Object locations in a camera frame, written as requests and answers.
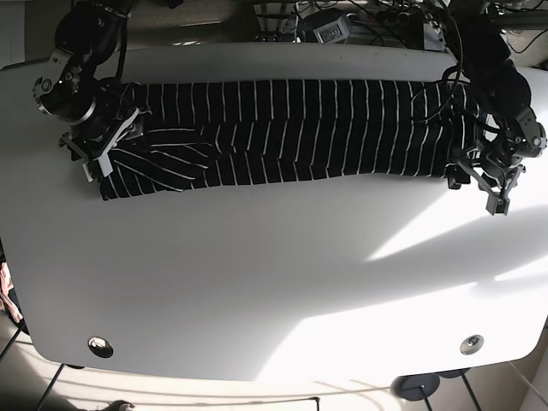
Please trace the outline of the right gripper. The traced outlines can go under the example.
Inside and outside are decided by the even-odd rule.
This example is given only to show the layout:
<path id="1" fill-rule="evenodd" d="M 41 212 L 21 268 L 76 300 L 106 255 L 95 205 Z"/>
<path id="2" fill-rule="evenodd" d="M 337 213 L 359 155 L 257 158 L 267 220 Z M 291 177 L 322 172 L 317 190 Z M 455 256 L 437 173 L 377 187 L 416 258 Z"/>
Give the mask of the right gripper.
<path id="1" fill-rule="evenodd" d="M 69 131 L 58 141 L 73 161 L 92 164 L 108 152 L 125 133 L 133 133 L 145 112 L 133 104 L 90 104 L 65 119 Z"/>

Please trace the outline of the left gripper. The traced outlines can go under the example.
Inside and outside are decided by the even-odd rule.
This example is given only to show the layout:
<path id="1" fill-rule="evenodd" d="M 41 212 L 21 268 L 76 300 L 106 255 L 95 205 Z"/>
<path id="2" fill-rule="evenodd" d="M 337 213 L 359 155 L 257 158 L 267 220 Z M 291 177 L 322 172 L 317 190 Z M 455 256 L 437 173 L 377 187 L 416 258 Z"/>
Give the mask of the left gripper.
<path id="1" fill-rule="evenodd" d="M 448 189 L 460 189 L 475 180 L 479 189 L 488 195 L 509 199 L 510 192 L 525 172 L 526 168 L 521 161 L 507 165 L 487 150 L 455 148 L 445 168 L 445 177 Z"/>

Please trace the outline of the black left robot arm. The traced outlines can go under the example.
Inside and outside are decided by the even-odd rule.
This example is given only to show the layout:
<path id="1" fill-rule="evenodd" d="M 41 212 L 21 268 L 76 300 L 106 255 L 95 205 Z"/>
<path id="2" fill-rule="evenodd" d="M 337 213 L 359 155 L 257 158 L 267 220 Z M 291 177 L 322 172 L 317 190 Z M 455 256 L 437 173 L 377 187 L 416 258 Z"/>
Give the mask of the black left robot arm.
<path id="1" fill-rule="evenodd" d="M 510 58 L 485 1 L 442 1 L 438 20 L 444 40 L 495 124 L 481 120 L 474 143 L 455 149 L 448 184 L 458 189 L 474 179 L 488 194 L 492 214 L 504 213 L 509 192 L 525 168 L 524 158 L 537 158 L 547 147 L 547 135 L 532 108 L 532 91 Z"/>

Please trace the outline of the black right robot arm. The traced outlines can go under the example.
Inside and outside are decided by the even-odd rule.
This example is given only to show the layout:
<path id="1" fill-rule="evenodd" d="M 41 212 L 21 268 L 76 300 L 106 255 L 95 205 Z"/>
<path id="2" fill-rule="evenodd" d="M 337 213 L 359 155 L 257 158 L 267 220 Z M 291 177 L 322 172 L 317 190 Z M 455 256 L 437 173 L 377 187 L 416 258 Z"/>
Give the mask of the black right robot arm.
<path id="1" fill-rule="evenodd" d="M 140 108 L 122 90 L 128 18 L 135 1 L 77 1 L 33 86 L 39 110 L 70 126 L 67 144 L 104 176 L 109 153 L 134 129 Z"/>

